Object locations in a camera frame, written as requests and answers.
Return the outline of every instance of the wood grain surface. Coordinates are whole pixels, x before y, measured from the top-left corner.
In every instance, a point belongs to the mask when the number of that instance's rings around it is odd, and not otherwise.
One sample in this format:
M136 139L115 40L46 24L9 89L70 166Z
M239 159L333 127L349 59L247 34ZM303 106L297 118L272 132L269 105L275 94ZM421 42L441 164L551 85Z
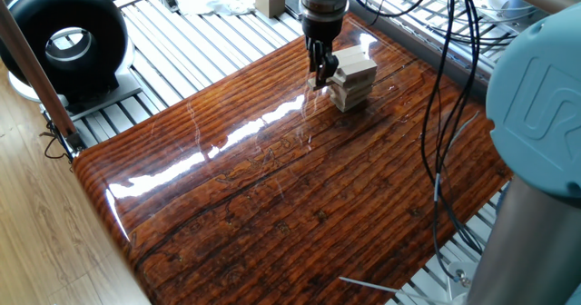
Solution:
M152 303L380 304L338 277L397 288L433 254L419 137L435 71L348 16L335 49L355 44L378 74L347 113L309 91L300 39L75 160ZM458 87L442 91L446 114ZM461 220L507 180L478 111L447 163Z
M150 304L45 126L0 63L0 304Z

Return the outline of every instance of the black cable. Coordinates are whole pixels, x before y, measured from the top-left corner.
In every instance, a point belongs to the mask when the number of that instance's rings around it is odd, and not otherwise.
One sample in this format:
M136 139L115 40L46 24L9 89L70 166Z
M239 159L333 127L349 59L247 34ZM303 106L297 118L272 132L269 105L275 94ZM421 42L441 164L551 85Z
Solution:
M48 132L41 133L39 134L39 136L40 137L48 136L52 137L53 139L48 143L46 149L44 149L44 156L52 160L58 160L66 157L69 163L73 163L73 155L69 152L68 148L66 147L66 142L64 141L63 136L59 133L58 128L56 128L52 121L49 121L48 123L46 123L46 129L48 130ZM61 146L63 146L65 151L63 154L59 156L52 156L48 154L48 150L53 145L54 141L58 141L61 144Z
M452 41L454 42L458 42L458 43L463 43L463 44L472 44L472 41L467 41L467 40L463 40L460 38L451 38ZM509 46L510 43L482 43L480 42L480 46Z
M450 136L448 137L448 142L447 142L446 148L444 149L444 151L441 154L441 162L437 163L437 169L436 169L437 172L441 172L442 166L444 164L444 160L446 158L446 154L448 153L449 147L451 145L451 141L453 140L454 136L456 135L458 123L459 123L459 120L461 118L464 107L466 106L466 104L468 102L468 96L470 94L471 88L472 88L473 83L474 83L474 79L476 76L476 69L477 69L477 65L478 65L478 57L479 57L479 51L480 51L478 13L476 11L476 7L474 6L474 3L472 0L465 0L465 4L467 5L467 10L468 10L468 23L469 23L469 28L470 28L470 37L471 37L471 40L474 41L474 43L472 44L472 70L470 72L470 76L468 78L467 85L465 86L460 97L457 99L457 102L456 102L452 112L448 116L448 119L444 125L443 133L439 136L438 146L437 146L438 149L441 148L444 137L446 135L446 130L448 128L448 124L449 124L450 120L454 117L454 112L458 109L456 121L454 122L452 132L451 132ZM458 219L455 217L455 215L453 215L453 211L446 205L444 198L442 198L442 202L445 204L445 207L448 210L448 215L450 216L450 219L455 223L456 226L459 227L458 235L460 236L462 241L465 242L468 245L468 247L472 248L474 251L481 253L482 248L481 248L478 240L472 234L472 232L470 230L468 230L465 225L459 223Z
M371 24L369 24L369 25L374 25L375 23L377 23L377 21L378 21L378 19L379 19L379 12L381 11L381 7L383 6L383 2L384 2L384 1L385 1L385 0L381 0L381 3L379 3L378 13L377 13L377 15L375 16L375 19L373 19L373 21L372 21L372 22L371 22Z
M361 0L355 0L355 1L357 1L357 3L359 3L359 5L361 5L361 6L362 6L362 7L363 7L365 10L367 10L367 11L371 12L372 14L376 15L377 17L380 17L380 16L382 16L382 17L386 17L386 18L394 18L394 17L399 17L399 16L402 16L402 15L406 15L406 14L408 14L408 13L410 13L410 12L412 12L412 11L416 10L416 9L418 8L418 6L419 6L419 5L420 5L422 2L424 2L424 0L418 0L418 1L417 1L415 4L413 4L413 5L412 5L412 6L411 6L411 7L410 7L408 10L402 11L402 12L400 12L400 13L398 13L398 14L386 14L386 13L382 13L382 12L381 12L381 7L383 6L383 0L382 0L382 2L381 2L381 5L379 5L379 8L378 8L378 10L374 10L374 9L372 9L370 6L368 6L368 5L364 4L364 3L363 3L363 1L361 1Z
M434 26L429 26L428 28L429 29L432 29L432 30L437 30L437 31L440 31L440 32L444 32L444 33L446 32L445 29L437 28L437 27L434 27ZM457 36L457 37L470 38L470 36L464 35L464 34L459 34L459 33L452 33L452 34L454 36ZM505 37L480 37L480 40L481 41L506 41L507 39L513 39L513 38L516 38L516 36L509 35L509 36L505 36Z

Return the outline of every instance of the glossy wooden board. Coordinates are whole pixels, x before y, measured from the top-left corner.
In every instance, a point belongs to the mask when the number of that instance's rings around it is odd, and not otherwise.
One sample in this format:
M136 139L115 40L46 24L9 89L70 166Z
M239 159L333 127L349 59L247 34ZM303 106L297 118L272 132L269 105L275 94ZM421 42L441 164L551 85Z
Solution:
M153 303L384 303L338 277L399 287L431 256L419 137L435 72L348 16L335 49L355 44L378 74L347 113L309 91L297 40L75 161ZM458 88L442 88L449 111ZM461 220L507 179L478 111L447 163Z

